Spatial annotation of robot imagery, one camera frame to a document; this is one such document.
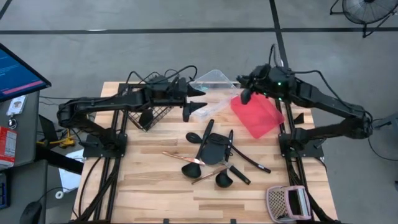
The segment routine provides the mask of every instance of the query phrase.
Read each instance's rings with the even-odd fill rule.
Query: gray floor
[[[282,28],[358,27],[344,16],[328,15],[333,0],[305,2],[276,1]],[[269,2],[263,0],[13,0],[0,20],[0,30],[273,25]],[[384,26],[398,27],[398,16]],[[375,118],[398,111],[398,32],[377,32],[366,39],[359,32],[283,33],[283,38],[292,69],[321,70],[344,100],[363,105]],[[145,75],[194,64],[199,75],[217,68],[233,80],[264,63],[276,38],[273,32],[0,35],[0,42],[52,82],[42,95],[74,97],[98,96],[103,82],[124,81],[131,70]],[[329,93],[317,75],[302,78]],[[52,120],[56,110],[40,105],[40,113]],[[340,120],[319,110],[313,116],[317,126]],[[388,128],[371,141],[380,154],[398,158],[398,139]],[[398,163],[378,158],[366,140],[336,138],[323,148],[340,220],[396,223]],[[57,170],[49,172],[49,187],[58,186]],[[74,197],[50,199],[47,222],[67,221]]]

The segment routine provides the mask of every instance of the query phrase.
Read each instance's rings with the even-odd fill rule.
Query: clear plastic container
[[[215,113],[229,105],[231,99],[238,95],[238,89],[220,70],[212,70],[191,82],[191,86],[204,91],[206,95],[190,98],[195,102],[206,102],[207,106],[192,113],[200,121],[210,119]]]

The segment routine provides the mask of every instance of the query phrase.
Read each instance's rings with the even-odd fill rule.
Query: butcher block tabletop
[[[105,82],[101,96],[117,93],[118,86],[119,82]],[[193,97],[190,100],[203,101],[204,97],[211,103],[219,94],[222,94],[219,90],[211,91],[200,96],[200,99]],[[282,110],[285,126],[289,130],[283,104]],[[314,127],[310,109],[292,105],[292,112],[294,117],[304,113],[305,123],[297,127]],[[112,117],[112,111],[99,112],[95,122],[109,128]],[[228,176],[233,179],[233,184],[226,189],[216,185],[215,176],[192,185],[192,179],[181,173],[181,167],[188,162],[165,156],[162,151],[195,157],[199,145],[189,143],[185,135],[194,132],[202,137],[208,121],[201,122],[191,116],[189,122],[184,123],[180,108],[172,109],[147,133],[128,121],[128,143],[126,154],[121,159],[112,223],[162,223],[165,218],[170,223],[229,223],[231,219],[236,219],[238,223],[272,223],[266,208],[266,190],[275,185],[289,185],[285,159],[280,155],[277,141],[279,128],[274,128],[260,139],[254,139],[229,106],[211,118],[215,121],[212,133],[228,136],[233,129],[233,144],[272,172],[268,174],[255,168],[232,150],[233,156],[229,157],[229,161],[251,180],[250,185],[230,171]],[[76,211],[82,185],[95,160],[91,158],[85,161],[74,206]],[[82,211],[98,192],[103,161],[99,161],[89,177],[83,194]],[[314,158],[303,158],[303,163],[310,193],[327,215],[337,219],[325,168]],[[201,167],[202,176],[217,167]],[[101,208],[102,219],[105,218],[108,194],[109,190]]]

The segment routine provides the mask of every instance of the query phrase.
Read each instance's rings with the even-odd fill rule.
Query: computer monitor
[[[47,79],[0,44],[0,102],[50,86]]]

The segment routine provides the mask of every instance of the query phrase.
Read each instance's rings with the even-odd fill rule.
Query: black wire basket
[[[156,74],[151,74],[145,77],[144,81],[153,80],[155,78],[159,78],[163,76],[159,76]],[[129,84],[129,88],[126,89],[123,95],[129,94],[131,92],[137,91],[138,89],[144,87],[145,84],[139,82],[138,84]],[[150,130],[156,123],[158,123],[167,113],[169,113],[173,109],[173,106],[153,106],[147,109],[144,109],[142,112],[129,112],[128,117],[130,121],[139,129],[143,131]]]

